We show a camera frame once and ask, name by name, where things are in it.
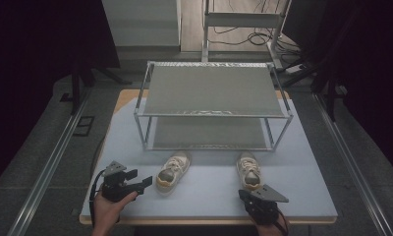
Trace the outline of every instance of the sneaker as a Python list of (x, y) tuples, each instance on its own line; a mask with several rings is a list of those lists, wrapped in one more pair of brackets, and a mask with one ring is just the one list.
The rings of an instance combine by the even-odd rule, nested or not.
[(261, 187), (260, 166), (250, 152), (243, 152), (237, 159), (237, 170), (243, 188), (255, 190)]
[(176, 151), (163, 165), (156, 176), (156, 187), (160, 194), (170, 195), (191, 164), (191, 156), (183, 150)]

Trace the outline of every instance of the floor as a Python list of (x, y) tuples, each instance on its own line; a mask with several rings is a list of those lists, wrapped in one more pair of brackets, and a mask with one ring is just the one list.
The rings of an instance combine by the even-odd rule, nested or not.
[[(113, 72), (126, 81), (132, 81), (133, 84), (117, 84), (94, 71), (97, 82), (91, 90), (82, 113), (83, 117), (94, 117), (92, 128), (87, 136), (71, 136), (38, 208), (33, 211), (26, 235), (90, 235), (91, 226), (80, 224), (78, 216), (87, 194), (91, 165), (99, 155), (100, 144), (107, 132), (120, 90), (137, 89), (140, 86), (147, 60), (198, 61), (200, 59), (198, 53), (189, 52), (124, 53), (120, 51), (119, 53), (122, 69), (113, 70)], [(288, 61), (294, 59), (296, 59), (295, 56), (289, 58)], [(265, 58), (250, 53), (233, 55), (213, 53), (212, 60), (252, 62), (264, 61)], [(291, 76), (281, 74), (282, 82), (290, 78)], [(352, 173), (349, 172), (336, 147), (322, 113), (310, 92), (311, 80), (313, 78), (306, 78), (286, 88), (286, 91), (295, 103), (339, 217), (331, 225), (292, 225), (290, 235), (382, 235), (370, 217), (364, 196), (361, 195), (352, 178)], [(71, 93), (70, 78), (63, 78), (57, 82), (53, 92), (53, 97), (41, 118), (0, 178), (0, 235), (6, 235), (9, 232), (30, 189), (71, 118), (72, 104), (61, 101), (62, 95)], [(392, 166), (365, 130), (347, 111), (341, 99), (336, 101), (335, 116), (336, 124), (351, 154), (368, 181), (393, 231)], [(76, 128), (74, 133), (82, 132), (84, 128)], [(173, 231), (176, 235), (255, 235), (253, 227), (248, 226), (173, 228), (123, 225), (116, 226), (112, 235), (172, 235)]]

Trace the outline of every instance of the dark curtain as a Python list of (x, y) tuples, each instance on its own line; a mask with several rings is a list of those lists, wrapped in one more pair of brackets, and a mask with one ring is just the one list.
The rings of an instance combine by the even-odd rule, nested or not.
[(75, 60), (120, 67), (100, 0), (0, 0), (0, 174)]
[(340, 55), (344, 102), (393, 165), (393, 1), (365, 1)]

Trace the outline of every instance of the white table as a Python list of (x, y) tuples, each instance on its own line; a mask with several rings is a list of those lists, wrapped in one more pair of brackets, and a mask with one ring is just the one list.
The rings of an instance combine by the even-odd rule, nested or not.
[[(131, 183), (156, 176), (173, 150), (143, 150), (134, 118), (137, 90), (120, 94), (94, 177), (115, 160), (137, 169)], [(291, 223), (330, 224), (337, 211), (310, 149), (292, 100), (288, 100), (294, 119), (275, 152), (253, 151), (261, 166), (264, 182), (289, 199), (278, 204)], [(209, 225), (252, 224), (239, 199), (241, 183), (236, 168), (240, 152), (235, 150), (191, 150), (189, 171), (168, 197), (159, 195), (153, 185), (128, 204), (121, 223), (131, 225)], [(80, 222), (89, 224), (89, 190)]]

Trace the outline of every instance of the hand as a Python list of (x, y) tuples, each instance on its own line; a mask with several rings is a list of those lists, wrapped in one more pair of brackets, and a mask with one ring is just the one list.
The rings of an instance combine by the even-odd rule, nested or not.
[(137, 196), (137, 192), (132, 192), (120, 202), (113, 203), (102, 197), (101, 191), (99, 191), (93, 201), (95, 226), (92, 231), (92, 236), (108, 235), (114, 224), (117, 223), (121, 210)]
[[(277, 219), (277, 222), (284, 229), (287, 229), (288, 228), (287, 226), (289, 226), (289, 222), (286, 220), (283, 214), (279, 214), (279, 218)], [(257, 228), (258, 236), (283, 236), (282, 232), (278, 228), (276, 228), (276, 226), (273, 224), (269, 224), (269, 225), (255, 224), (255, 227)]]

